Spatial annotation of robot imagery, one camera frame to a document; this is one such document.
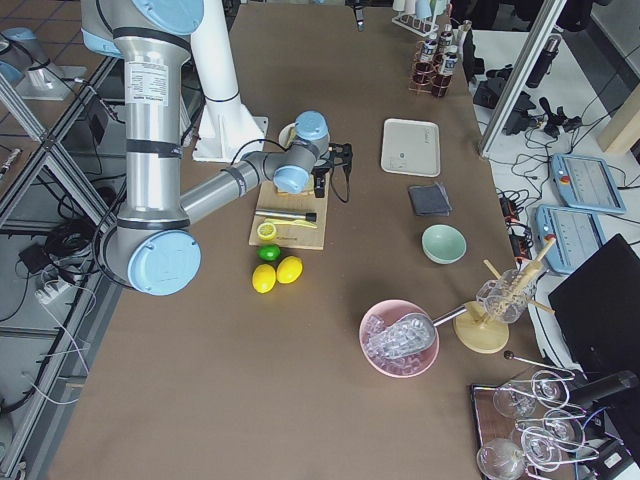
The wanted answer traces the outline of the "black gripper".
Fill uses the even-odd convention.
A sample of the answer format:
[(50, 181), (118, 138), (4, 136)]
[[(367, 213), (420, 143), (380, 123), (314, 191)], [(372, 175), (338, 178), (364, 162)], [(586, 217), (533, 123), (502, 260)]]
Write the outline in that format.
[(362, 0), (350, 0), (349, 6), (352, 8), (358, 31), (365, 29), (364, 9), (365, 5)]
[(326, 175), (330, 170), (331, 167), (327, 165), (315, 166), (313, 168), (313, 191), (316, 198), (324, 198), (326, 196)]

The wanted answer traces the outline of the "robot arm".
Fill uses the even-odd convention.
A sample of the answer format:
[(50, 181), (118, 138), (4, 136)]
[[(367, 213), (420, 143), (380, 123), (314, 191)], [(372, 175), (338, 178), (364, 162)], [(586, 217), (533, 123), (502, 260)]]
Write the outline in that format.
[[(170, 295), (199, 270), (190, 226), (265, 181), (300, 192), (328, 149), (326, 120), (303, 112), (288, 149), (261, 151), (263, 133), (242, 104), (219, 1), (85, 1), (81, 15), (85, 45), (124, 62), (127, 197), (99, 254), (133, 289)], [(181, 70), (188, 60), (205, 99), (197, 153), (223, 169), (182, 191)]]

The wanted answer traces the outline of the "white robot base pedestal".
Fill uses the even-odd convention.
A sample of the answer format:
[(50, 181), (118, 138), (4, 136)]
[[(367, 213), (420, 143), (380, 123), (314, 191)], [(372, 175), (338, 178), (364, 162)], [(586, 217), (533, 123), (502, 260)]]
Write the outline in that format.
[(205, 97), (193, 158), (229, 163), (260, 151), (265, 134), (242, 103), (220, 1), (204, 3), (203, 19), (191, 35), (191, 50)]

